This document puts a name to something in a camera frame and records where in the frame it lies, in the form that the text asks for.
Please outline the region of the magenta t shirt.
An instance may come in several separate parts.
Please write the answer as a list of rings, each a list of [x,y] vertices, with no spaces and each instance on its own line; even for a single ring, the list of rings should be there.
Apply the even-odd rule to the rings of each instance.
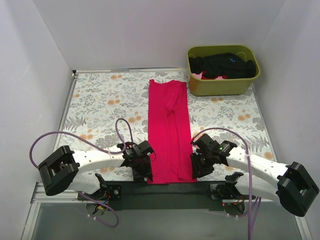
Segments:
[[[148,184],[194,183],[187,85],[149,81],[148,142],[156,158]]]

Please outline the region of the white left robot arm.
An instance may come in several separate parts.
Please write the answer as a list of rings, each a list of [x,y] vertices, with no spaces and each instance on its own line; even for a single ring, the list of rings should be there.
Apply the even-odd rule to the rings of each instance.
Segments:
[[[102,168],[129,167],[142,178],[153,179],[151,155],[155,151],[148,141],[140,144],[119,143],[100,150],[71,150],[68,145],[59,147],[38,166],[47,196],[65,190],[80,191],[95,200],[106,196],[102,177],[93,173]]]

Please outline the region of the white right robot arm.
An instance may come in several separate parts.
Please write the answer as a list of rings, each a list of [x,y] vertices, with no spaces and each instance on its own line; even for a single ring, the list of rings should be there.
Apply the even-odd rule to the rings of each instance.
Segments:
[[[191,144],[196,147],[190,155],[194,179],[211,174],[217,164],[237,170],[215,187],[216,198],[253,195],[279,203],[289,213],[304,217],[320,193],[306,168],[298,162],[288,165],[248,155],[235,143],[227,140],[218,143],[208,134],[193,139]]]

